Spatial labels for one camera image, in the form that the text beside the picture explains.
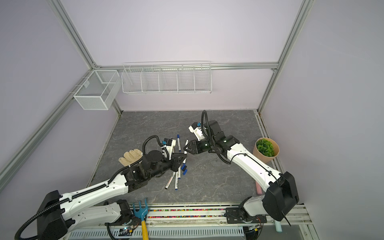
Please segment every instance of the wire basket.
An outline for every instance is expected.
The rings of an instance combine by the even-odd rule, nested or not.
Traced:
[[[124,67],[122,90],[126,94],[210,93],[210,63]]]
[[[120,87],[116,70],[93,70],[73,97],[84,110],[108,110]]]

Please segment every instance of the white wall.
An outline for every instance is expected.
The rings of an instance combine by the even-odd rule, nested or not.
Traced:
[[[98,65],[277,61],[302,0],[62,0]]]
[[[0,1],[0,167],[87,71],[45,0]],[[116,120],[74,102],[0,193],[1,239],[13,239],[53,190],[84,188]],[[36,223],[23,234],[36,234]]]
[[[0,168],[87,70],[44,0],[0,2]]]
[[[262,112],[320,239],[382,239],[383,12],[316,1]]]
[[[117,101],[124,111],[256,109],[272,76],[271,69],[212,71],[212,93],[127,95]]]

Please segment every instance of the gray table surface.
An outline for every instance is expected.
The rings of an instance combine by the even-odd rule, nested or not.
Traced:
[[[256,117],[252,110],[207,111],[209,120],[216,120],[225,135],[233,135],[250,152],[256,140],[262,137]],[[176,139],[180,135],[182,147],[186,139],[195,139],[188,127],[193,122],[200,122],[201,111],[158,111],[158,112],[123,112],[114,129],[103,157],[96,170],[91,185],[109,179],[122,167],[118,161],[126,151],[138,148],[143,141],[158,135]],[[146,146],[146,152],[160,150],[156,140]],[[128,194],[110,199],[126,199],[129,203],[147,199],[148,203],[178,202],[241,202],[248,196],[256,195],[255,180],[236,164],[223,163],[216,154],[188,154],[186,175],[179,179],[179,189],[174,189],[174,180],[168,189],[172,171],[162,177],[152,178],[148,185]]]

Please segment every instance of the yellow handle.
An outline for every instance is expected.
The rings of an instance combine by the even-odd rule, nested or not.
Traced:
[[[143,235],[143,240],[149,240],[147,226],[145,225],[145,221],[141,221],[141,231]]]

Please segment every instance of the glove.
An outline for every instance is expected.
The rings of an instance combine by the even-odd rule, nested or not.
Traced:
[[[142,156],[143,153],[139,149],[130,150],[124,153],[124,157],[119,158],[119,162],[126,167],[139,160]]]

